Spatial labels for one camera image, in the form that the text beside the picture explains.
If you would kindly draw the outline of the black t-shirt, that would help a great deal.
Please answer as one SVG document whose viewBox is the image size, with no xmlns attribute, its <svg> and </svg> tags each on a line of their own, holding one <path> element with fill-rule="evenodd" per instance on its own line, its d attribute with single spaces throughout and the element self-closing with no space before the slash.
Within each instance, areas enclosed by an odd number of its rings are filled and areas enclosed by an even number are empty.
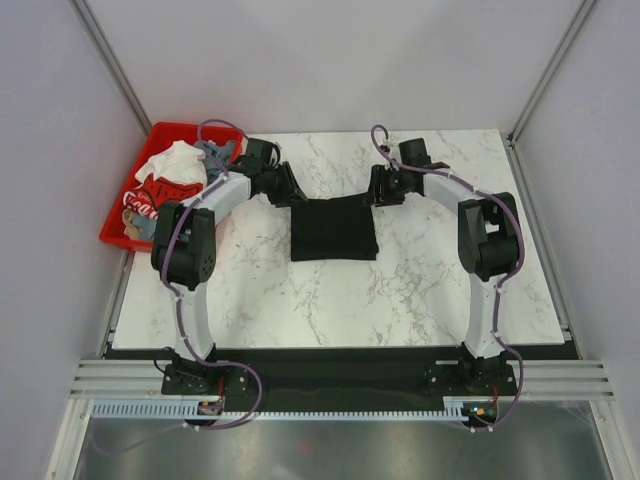
<svg viewBox="0 0 640 480">
<path fill-rule="evenodd" d="M 292 262 L 374 261 L 379 246 L 364 194 L 311 199 L 291 207 Z"/>
</svg>

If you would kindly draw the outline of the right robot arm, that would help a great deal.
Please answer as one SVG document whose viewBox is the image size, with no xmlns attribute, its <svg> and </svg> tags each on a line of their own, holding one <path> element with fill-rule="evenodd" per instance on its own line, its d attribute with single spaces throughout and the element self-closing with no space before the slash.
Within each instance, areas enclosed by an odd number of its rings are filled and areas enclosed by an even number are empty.
<svg viewBox="0 0 640 480">
<path fill-rule="evenodd" d="M 506 343 L 499 333 L 500 303 L 505 283 L 524 264 L 524 238 L 515 197 L 509 192 L 478 189 L 449 165 L 433 162 L 423 139 L 399 144 L 400 158 L 387 144 L 374 147 L 387 161 L 371 168 L 365 203 L 395 206 L 410 193 L 439 203 L 456 215 L 457 253 L 469 274 L 469 325 L 463 347 L 472 360 L 458 368 L 458 381 L 467 392 L 483 392 L 494 381 L 488 361 L 501 357 Z"/>
</svg>

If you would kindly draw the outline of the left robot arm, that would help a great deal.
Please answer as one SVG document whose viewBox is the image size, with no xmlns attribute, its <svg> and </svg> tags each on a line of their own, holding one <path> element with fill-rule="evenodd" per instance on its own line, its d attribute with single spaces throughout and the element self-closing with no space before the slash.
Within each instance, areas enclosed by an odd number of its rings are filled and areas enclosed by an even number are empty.
<svg viewBox="0 0 640 480">
<path fill-rule="evenodd" d="M 219 382 L 211 356 L 215 342 L 209 325 L 207 285 L 217 255 L 216 228 L 236 207 L 264 194 L 276 208 L 292 207 L 308 198 L 280 147 L 251 138 L 243 153 L 201 192 L 183 201 L 166 201 L 158 210 L 151 265 L 174 303 L 178 342 L 175 352 L 191 362 L 185 382 L 208 393 Z"/>
</svg>

